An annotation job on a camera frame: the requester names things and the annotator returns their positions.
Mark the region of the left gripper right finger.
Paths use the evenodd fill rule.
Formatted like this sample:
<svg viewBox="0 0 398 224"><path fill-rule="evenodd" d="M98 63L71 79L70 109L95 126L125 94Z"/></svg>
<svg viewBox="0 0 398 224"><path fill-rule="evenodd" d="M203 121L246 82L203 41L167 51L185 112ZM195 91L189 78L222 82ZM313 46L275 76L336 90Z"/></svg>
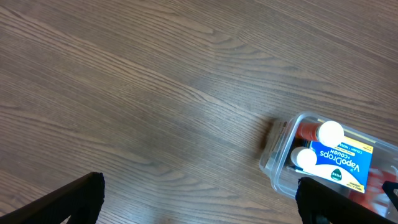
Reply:
<svg viewBox="0 0 398 224"><path fill-rule="evenodd" d="M310 177L299 179L295 200L303 224L394 224Z"/></svg>

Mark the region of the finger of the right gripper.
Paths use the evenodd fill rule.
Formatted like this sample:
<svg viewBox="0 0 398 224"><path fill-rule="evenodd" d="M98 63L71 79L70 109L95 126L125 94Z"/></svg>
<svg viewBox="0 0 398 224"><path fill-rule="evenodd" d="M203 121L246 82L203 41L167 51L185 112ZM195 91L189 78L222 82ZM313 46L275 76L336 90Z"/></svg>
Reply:
<svg viewBox="0 0 398 224"><path fill-rule="evenodd" d="M390 199L395 208L398 208L398 197L394 193L394 191L397 190L397 186L398 186L397 182L391 182L391 181L385 181L382 185L383 191L388 196L388 198Z"/></svg>

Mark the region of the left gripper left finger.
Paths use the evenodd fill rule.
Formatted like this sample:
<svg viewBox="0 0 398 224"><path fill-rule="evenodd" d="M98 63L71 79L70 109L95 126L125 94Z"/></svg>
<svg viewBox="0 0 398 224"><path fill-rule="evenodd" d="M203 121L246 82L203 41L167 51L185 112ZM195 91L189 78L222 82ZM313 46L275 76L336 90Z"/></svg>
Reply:
<svg viewBox="0 0 398 224"><path fill-rule="evenodd" d="M1 223L96 223L105 198L105 180L90 172L1 217Z"/></svg>

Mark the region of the red medicine box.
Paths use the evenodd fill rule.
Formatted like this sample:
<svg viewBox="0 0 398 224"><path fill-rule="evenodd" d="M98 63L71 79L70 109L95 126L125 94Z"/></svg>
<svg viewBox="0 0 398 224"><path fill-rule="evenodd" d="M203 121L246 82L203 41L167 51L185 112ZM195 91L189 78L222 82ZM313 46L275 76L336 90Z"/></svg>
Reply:
<svg viewBox="0 0 398 224"><path fill-rule="evenodd" d="M391 202L382 189L385 181L397 182L397 169L394 166L386 169L371 167L365 193L351 191L349 199L380 216L387 217Z"/></svg>

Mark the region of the blue Vicks VapoDrops box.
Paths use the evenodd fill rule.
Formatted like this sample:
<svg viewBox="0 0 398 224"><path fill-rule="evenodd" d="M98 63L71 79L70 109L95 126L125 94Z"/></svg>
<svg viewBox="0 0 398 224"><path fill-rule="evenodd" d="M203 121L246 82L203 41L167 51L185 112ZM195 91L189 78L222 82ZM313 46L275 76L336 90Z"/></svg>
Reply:
<svg viewBox="0 0 398 224"><path fill-rule="evenodd" d="M317 154L317 163L304 172L365 193L373 146L349 137L336 147L327 147L316 141L309 146Z"/></svg>

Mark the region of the dark bottle white cap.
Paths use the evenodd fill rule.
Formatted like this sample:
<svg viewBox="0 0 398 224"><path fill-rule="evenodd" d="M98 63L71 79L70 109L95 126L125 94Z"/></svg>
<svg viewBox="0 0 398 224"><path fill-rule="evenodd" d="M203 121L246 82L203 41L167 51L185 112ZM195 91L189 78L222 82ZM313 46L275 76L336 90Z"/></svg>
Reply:
<svg viewBox="0 0 398 224"><path fill-rule="evenodd" d="M296 167L303 170L311 169L317 163L317 154L310 148L307 140L294 139L290 152L290 160Z"/></svg>

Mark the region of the orange pill bottle white cap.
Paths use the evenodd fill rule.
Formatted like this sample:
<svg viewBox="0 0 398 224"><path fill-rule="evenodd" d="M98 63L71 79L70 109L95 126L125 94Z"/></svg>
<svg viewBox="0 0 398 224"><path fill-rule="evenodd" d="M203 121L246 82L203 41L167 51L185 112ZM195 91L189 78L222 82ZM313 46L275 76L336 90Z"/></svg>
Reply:
<svg viewBox="0 0 398 224"><path fill-rule="evenodd" d="M336 147L344 140L345 132L342 125L336 121L300 123L295 137L320 142L327 147Z"/></svg>

